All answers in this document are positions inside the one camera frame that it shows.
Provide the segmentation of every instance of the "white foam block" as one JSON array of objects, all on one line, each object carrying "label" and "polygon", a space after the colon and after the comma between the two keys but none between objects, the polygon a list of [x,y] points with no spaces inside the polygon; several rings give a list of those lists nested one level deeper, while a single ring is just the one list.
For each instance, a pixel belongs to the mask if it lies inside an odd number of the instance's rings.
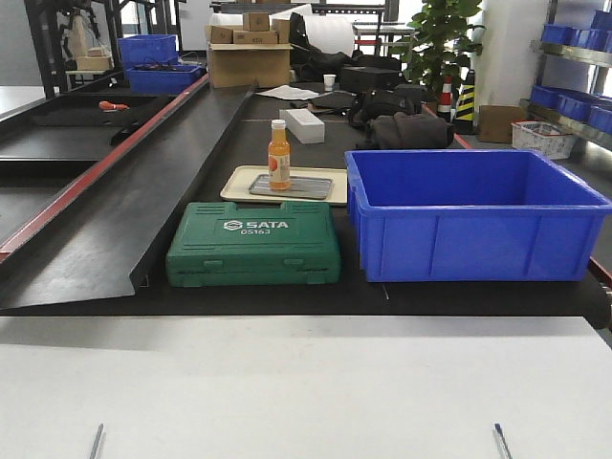
[{"label": "white foam block", "polygon": [[278,116],[302,143],[325,142],[325,123],[305,108],[278,110]]}]

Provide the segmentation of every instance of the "black and yellow striped post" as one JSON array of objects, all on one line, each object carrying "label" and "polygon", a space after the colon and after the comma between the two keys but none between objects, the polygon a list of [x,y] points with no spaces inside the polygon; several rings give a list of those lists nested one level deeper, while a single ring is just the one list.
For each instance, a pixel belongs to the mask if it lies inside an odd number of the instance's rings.
[{"label": "black and yellow striped post", "polygon": [[476,73],[473,70],[468,72],[461,95],[457,100],[457,111],[452,123],[455,125],[457,134],[473,134],[474,130],[474,85]]}]

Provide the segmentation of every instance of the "toolbox latch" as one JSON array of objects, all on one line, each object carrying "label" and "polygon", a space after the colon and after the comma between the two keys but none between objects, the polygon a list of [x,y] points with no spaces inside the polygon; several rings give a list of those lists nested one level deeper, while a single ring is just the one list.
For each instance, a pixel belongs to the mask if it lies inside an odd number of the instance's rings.
[{"label": "toolbox latch", "polygon": [[304,264],[304,260],[301,258],[285,258],[283,260],[283,265],[288,267],[298,267]]},{"label": "toolbox latch", "polygon": [[223,260],[204,260],[206,270],[219,270],[223,268]]}]

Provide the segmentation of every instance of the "orange juice bottle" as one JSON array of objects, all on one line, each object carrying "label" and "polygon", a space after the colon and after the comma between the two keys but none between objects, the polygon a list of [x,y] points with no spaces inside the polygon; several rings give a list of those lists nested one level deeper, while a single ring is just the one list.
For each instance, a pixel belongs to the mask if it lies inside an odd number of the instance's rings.
[{"label": "orange juice bottle", "polygon": [[287,142],[286,127],[284,120],[272,120],[272,140],[268,145],[270,189],[287,189],[291,185],[289,178],[291,146]]}]

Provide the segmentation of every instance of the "white table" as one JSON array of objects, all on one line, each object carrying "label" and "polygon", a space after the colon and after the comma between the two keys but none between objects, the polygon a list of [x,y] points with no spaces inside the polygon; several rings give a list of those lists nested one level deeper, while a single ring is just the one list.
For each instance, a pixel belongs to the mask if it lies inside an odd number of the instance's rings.
[{"label": "white table", "polygon": [[581,318],[0,318],[0,457],[609,458]]}]

